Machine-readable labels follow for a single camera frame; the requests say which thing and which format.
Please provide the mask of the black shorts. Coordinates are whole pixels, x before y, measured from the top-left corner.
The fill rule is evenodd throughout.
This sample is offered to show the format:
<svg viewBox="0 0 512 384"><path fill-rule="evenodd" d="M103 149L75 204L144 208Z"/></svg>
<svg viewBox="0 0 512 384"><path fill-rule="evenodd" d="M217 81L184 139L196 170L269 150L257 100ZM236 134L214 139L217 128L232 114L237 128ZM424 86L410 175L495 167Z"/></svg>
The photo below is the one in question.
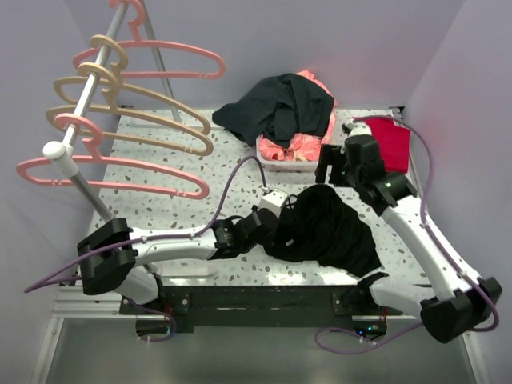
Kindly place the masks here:
<svg viewBox="0 0 512 384"><path fill-rule="evenodd" d="M286 262L317 262L357 277L381 266L370 227L325 184L289 196L264 249Z"/></svg>

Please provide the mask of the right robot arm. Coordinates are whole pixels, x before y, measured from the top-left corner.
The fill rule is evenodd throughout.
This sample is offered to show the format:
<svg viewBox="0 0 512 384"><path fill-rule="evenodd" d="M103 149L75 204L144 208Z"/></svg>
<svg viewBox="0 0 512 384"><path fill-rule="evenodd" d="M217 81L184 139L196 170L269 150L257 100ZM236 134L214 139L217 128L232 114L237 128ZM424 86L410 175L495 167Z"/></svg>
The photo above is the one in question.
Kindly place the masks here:
<svg viewBox="0 0 512 384"><path fill-rule="evenodd" d="M345 300L355 301L365 314L389 307L414 316L441 343L497 327L501 285L496 278L483 278L457 253L428 219L426 204L407 176L386 171L375 138L357 135L343 146L322 146L315 181L353 188L400 237L430 282L427 288L406 286L376 273L361 280Z"/></svg>

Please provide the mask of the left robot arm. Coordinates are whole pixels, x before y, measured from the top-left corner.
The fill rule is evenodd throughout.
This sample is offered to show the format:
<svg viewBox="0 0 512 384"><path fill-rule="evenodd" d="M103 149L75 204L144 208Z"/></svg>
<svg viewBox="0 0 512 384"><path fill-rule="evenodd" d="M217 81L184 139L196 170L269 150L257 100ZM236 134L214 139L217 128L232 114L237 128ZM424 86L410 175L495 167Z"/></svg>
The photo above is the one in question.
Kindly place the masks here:
<svg viewBox="0 0 512 384"><path fill-rule="evenodd" d="M279 207L254 206L245 217L155 232L130 227L124 218L113 219L77 245L82 292L87 296L116 292L156 314L164 308L166 295L159 273L146 270L147 265L236 258L270 240L280 213Z"/></svg>

